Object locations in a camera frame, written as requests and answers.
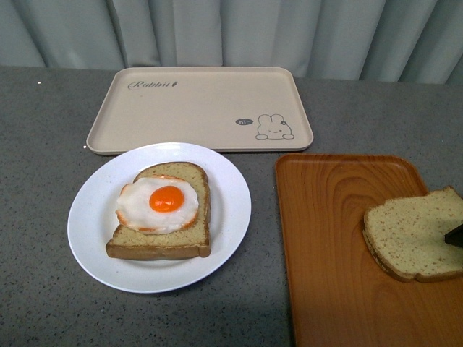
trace black object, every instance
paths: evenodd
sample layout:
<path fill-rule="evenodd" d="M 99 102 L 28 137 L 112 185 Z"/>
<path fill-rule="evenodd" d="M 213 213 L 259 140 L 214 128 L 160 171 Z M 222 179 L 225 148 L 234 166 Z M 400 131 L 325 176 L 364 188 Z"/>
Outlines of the black object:
<path fill-rule="evenodd" d="M 463 224 L 445 235 L 446 244 L 463 247 Z"/>

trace orange tray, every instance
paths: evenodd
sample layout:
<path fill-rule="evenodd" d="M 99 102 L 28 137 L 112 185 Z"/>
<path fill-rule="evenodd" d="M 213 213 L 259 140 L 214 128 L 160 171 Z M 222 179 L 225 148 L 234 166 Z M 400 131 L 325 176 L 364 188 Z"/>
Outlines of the orange tray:
<path fill-rule="evenodd" d="M 288 154 L 276 162 L 298 346 L 463 346 L 463 279 L 402 283 L 376 264 L 363 215 L 428 192 L 386 155 Z"/>

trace table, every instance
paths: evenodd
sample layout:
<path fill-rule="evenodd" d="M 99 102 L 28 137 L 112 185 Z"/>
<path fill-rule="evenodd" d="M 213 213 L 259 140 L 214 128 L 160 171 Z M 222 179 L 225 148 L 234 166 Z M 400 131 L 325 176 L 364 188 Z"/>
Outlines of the table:
<path fill-rule="evenodd" d="M 85 139 L 115 71 L 0 67 L 3 346 L 291 346 L 275 188 L 283 153 L 224 154 L 252 197 L 247 235 L 200 282 L 131 294 L 75 261 L 67 216 L 79 188 L 113 157 Z M 463 86 L 296 79 L 314 132 L 307 153 L 394 154 L 429 190 L 463 194 Z"/>

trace white curtain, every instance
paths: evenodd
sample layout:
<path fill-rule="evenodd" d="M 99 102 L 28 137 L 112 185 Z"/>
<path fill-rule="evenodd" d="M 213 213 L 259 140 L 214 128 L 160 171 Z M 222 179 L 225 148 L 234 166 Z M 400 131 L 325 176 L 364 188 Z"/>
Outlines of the white curtain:
<path fill-rule="evenodd" d="M 0 65 L 463 84 L 462 0 L 0 0 Z"/>

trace fried egg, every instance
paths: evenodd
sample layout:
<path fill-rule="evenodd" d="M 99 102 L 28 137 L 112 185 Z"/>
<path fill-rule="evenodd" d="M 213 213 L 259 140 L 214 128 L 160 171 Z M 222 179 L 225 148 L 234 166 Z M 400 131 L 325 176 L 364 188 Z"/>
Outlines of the fried egg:
<path fill-rule="evenodd" d="M 144 234 L 168 234 L 193 224 L 197 193 L 183 179 L 143 177 L 126 184 L 117 199 L 119 222 Z"/>

